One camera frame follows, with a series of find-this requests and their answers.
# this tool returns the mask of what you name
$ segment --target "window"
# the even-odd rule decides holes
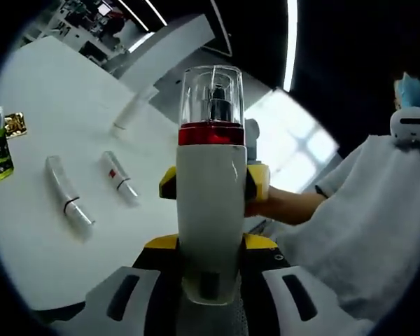
[[[266,94],[244,117],[257,120],[257,159],[269,166],[274,187],[303,191],[336,154],[335,140],[283,90]]]

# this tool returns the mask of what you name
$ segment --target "white table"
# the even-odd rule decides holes
[[[174,201],[158,182],[174,165],[176,130],[153,107],[140,111],[122,141],[111,123],[132,92],[53,37],[17,50],[0,77],[0,105],[22,111],[28,134],[9,141],[14,174],[0,182],[0,259],[32,309],[54,309],[85,294],[119,266],[130,266],[150,239],[177,232]],[[99,158],[113,151],[140,193],[129,208]],[[59,155],[97,220],[92,238],[72,235],[45,179],[45,159]]]

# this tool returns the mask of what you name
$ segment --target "yellow bracket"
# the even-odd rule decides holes
[[[145,249],[174,250],[177,245],[177,238],[177,234],[154,238],[145,245]],[[246,249],[248,250],[275,249],[278,247],[277,244],[269,238],[249,233],[244,234],[244,242],[246,244]]]
[[[266,164],[248,164],[246,172],[246,201],[265,201],[269,191],[270,172]],[[170,167],[159,183],[159,196],[176,199],[176,167]]]

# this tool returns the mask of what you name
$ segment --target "black ceiling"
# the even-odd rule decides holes
[[[286,0],[215,0],[230,34],[231,62],[264,84],[282,86]],[[167,22],[206,13],[223,51],[210,0],[152,0]],[[389,133],[393,79],[420,76],[420,0],[297,0],[297,54],[290,94],[336,138],[346,155],[368,134]],[[144,0],[126,0],[150,30],[162,23]]]

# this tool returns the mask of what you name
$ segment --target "blue item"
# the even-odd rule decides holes
[[[397,82],[395,90],[401,107],[420,107],[420,80],[404,73],[403,78]]]

